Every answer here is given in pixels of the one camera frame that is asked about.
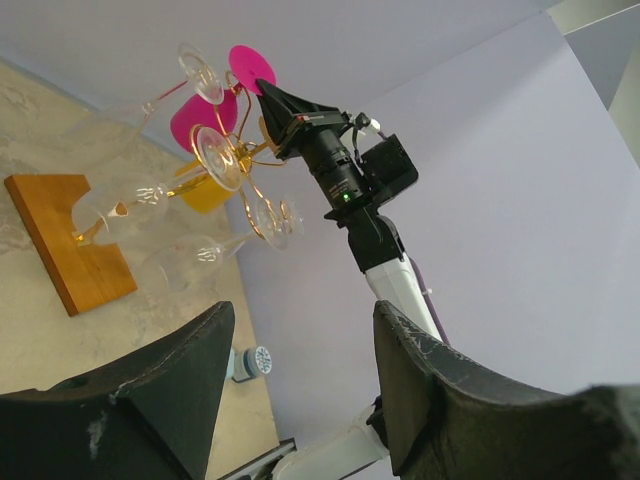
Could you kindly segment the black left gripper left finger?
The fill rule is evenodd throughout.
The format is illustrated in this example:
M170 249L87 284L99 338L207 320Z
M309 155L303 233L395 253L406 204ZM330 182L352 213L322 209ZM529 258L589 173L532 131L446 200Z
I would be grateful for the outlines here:
M2 395L2 478L205 478L234 327L221 301L102 367Z

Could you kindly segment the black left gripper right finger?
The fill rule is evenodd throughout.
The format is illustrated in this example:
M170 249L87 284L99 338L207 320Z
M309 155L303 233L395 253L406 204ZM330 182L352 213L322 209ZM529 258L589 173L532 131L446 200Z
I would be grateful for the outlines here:
M401 479L636 479L639 388L570 395L494 372L376 303L374 346Z

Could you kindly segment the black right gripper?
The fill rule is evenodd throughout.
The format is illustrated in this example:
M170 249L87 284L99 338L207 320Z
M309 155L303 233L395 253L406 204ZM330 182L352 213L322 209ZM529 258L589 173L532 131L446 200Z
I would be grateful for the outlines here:
M302 157L324 131L340 137L352 126L352 115L299 98L265 79L256 81L267 132L276 145L275 156L287 161Z

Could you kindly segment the magenta plastic goblet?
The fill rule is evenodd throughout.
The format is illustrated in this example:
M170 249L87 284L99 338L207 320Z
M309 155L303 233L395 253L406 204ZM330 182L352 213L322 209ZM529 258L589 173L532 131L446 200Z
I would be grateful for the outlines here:
M269 62L255 49L246 45L231 48L228 61L236 80L225 89L213 68L201 58L195 47L184 43L179 50L179 63L187 73L188 82L195 88L192 95L173 115L170 131L174 140L186 151L191 150L191 128L196 124L213 128L221 134L231 134L238 118L237 97L261 95L257 81L276 84L277 79Z

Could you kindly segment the yellow plastic goblet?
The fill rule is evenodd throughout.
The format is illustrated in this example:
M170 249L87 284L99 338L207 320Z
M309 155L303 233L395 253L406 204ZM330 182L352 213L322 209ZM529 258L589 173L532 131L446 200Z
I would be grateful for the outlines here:
M216 210L235 195L235 192L222 188L213 180L197 160L176 170L175 176L187 182L195 180L195 186L179 197L188 207L201 214Z

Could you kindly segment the clear champagne flute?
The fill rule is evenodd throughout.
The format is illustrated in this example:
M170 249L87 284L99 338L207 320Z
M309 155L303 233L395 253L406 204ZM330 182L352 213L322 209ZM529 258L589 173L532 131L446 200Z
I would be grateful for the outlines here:
M258 200L251 215L255 231L235 233L227 239L188 234L152 253L140 266L141 286L155 296L183 293L213 279L249 242L283 251L292 237L304 234L303 217L289 196L271 203Z
M178 47L178 62L180 46L184 43L195 47L187 42L181 43ZM205 59L203 52L198 48L196 50L201 53L201 58L212 67ZM91 166L97 166L116 158L135 141L151 117L160 110L169 98L186 89L191 89L196 93L195 88L188 82L187 73L182 67L181 70L184 78L153 98L106 108L81 119L76 125L60 134L61 146L70 156L77 157Z

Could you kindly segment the clear wine glass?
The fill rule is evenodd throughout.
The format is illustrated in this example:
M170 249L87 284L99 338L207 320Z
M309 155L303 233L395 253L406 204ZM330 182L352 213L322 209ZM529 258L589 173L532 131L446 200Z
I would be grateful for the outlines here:
M210 127L191 128L196 160L222 188L236 192L242 172L231 141ZM73 238L77 244L109 245L132 237L161 221L169 201L191 190L195 180L170 176L159 180L124 172L90 188L72 207Z

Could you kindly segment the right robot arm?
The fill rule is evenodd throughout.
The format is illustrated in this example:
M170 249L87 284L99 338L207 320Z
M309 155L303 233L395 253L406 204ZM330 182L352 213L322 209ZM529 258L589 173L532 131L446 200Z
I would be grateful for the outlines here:
M422 331L446 335L424 282L394 223L379 209L417 182L418 171L396 135L364 113L296 97L259 79L265 130L282 161L302 158L331 207L326 219L347 231L359 270L379 300L408 315ZM382 400L376 398L330 440L290 451L261 479L346 479L388 457Z

